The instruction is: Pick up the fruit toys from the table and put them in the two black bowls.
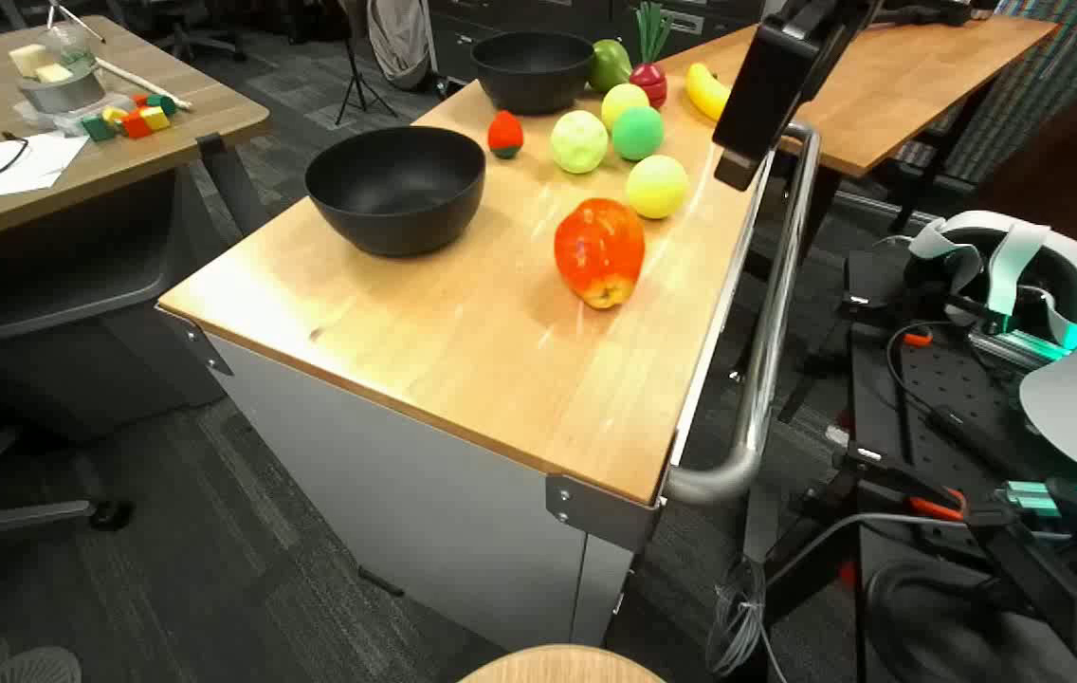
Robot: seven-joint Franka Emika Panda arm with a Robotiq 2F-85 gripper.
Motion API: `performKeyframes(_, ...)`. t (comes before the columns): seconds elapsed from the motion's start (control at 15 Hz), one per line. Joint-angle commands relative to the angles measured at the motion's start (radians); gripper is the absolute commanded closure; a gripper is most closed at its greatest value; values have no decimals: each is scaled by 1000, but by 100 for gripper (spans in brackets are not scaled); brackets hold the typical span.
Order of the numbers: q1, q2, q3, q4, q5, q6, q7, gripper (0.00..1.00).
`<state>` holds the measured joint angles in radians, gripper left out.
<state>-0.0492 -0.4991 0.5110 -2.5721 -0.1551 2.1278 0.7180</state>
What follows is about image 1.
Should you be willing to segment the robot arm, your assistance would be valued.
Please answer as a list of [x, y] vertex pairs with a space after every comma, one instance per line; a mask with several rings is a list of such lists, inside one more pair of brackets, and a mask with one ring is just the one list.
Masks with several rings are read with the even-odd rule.
[[780, 143], [796, 110], [813, 104], [846, 45], [870, 28], [880, 0], [780, 0], [764, 14], [739, 76], [712, 124], [716, 178], [749, 190], [758, 162]]

